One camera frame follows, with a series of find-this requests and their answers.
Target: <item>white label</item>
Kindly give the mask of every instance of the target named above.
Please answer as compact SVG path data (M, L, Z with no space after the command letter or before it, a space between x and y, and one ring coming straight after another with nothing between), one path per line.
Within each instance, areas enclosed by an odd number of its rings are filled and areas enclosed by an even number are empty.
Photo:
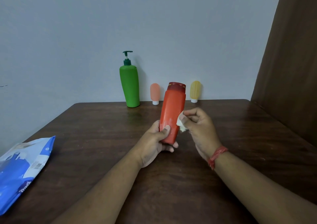
M43 166L45 166L48 158L49 156L47 155L38 155L32 165L26 170L23 178L36 177L42 170Z

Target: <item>table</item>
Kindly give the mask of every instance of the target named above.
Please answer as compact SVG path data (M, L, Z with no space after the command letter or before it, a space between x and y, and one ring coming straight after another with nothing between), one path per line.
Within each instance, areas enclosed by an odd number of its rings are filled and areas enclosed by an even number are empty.
M317 148L244 99L186 101L214 121L229 150L317 204ZM56 135L38 177L1 223L49 223L91 189L160 118L162 102L77 103L26 141ZM256 223L197 153L188 132L140 170L117 223Z

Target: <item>dark green pump nozzle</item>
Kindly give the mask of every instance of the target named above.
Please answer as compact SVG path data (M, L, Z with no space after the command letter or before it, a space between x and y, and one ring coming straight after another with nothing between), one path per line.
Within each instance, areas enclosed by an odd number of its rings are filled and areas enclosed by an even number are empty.
M133 52L133 51L124 51L124 52L123 52L124 55L125 55L125 60L123 61L123 64L124 64L125 66L131 65L131 61L130 61L130 59L128 58L128 52Z

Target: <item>white tissue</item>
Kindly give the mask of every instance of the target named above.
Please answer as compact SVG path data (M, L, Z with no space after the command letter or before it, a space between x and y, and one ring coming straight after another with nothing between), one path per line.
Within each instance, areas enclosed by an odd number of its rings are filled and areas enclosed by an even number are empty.
M179 129L180 129L181 132L184 132L184 131L187 131L187 130L188 130L188 129L183 125L182 121L181 121L180 118L179 118L180 115L183 114L183 112L184 112L184 111L182 111L182 112L179 114L179 116L178 116L178 118L177 118L177 122L176 122L176 125L179 126Z

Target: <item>person's left arm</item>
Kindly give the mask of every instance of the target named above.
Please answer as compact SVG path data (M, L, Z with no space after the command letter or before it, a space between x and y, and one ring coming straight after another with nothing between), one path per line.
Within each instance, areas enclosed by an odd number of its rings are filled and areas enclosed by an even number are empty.
M52 223L115 223L133 182L142 167L148 166L162 150L173 152L173 146L160 140L169 134L170 126L159 132L159 121L145 132L138 143L78 202Z

